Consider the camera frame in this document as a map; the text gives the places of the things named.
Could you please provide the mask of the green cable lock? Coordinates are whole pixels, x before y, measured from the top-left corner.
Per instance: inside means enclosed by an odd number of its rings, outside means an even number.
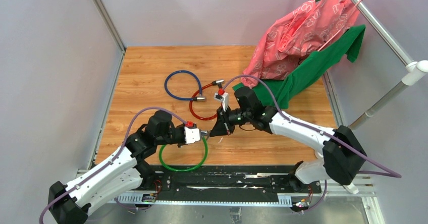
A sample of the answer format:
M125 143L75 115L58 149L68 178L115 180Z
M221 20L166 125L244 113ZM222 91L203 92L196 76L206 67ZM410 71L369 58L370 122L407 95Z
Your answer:
M166 170L172 171L175 173L188 173L188 172L195 171L195 170L199 169L200 167L202 167L208 158L209 149L208 149L207 141L208 141L208 136L203 136L202 142L203 142L203 146L204 146L204 154L203 154L201 161L197 164L194 164L194 165L169 165L169 164L167 164L163 159L163 152L164 152L164 149L166 147L165 145L162 145L158 151L159 162L160 162L161 166L164 167Z

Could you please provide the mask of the red cable lock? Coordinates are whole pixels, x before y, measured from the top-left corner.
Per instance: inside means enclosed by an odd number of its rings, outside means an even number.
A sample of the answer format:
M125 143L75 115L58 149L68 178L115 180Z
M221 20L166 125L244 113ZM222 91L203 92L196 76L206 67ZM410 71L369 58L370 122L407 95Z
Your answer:
M214 99L214 94L219 87L212 82L209 82L202 87L202 96L204 101L190 101L189 111L193 117L202 121L211 121L217 118L217 109L221 106L219 101Z

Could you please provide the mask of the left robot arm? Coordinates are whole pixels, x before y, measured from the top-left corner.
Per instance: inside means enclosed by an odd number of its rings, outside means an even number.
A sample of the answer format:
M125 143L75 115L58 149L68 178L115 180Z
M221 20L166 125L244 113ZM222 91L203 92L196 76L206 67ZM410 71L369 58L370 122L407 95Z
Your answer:
M175 126L174 114L156 108L146 124L127 133L122 145L107 159L66 184L57 181L49 189L49 211L57 223L85 223L98 208L124 192L159 186L146 158L160 145L192 144L201 140L201 130L190 121Z

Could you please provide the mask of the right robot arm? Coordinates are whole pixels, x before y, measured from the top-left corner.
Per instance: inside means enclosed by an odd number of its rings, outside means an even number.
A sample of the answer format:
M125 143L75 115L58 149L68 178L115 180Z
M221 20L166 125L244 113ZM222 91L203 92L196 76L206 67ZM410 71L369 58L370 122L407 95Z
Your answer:
M249 123L259 131L285 136L312 148L322 157L300 161L288 173L289 188L297 193L320 180L332 179L343 186L353 183L366 153L350 128L318 126L276 107L264 106L248 87L239 88L234 95L239 104L237 109L229 107L229 95L223 89L215 93L215 99L222 105L217 109L217 121L210 137L231 135L236 126Z

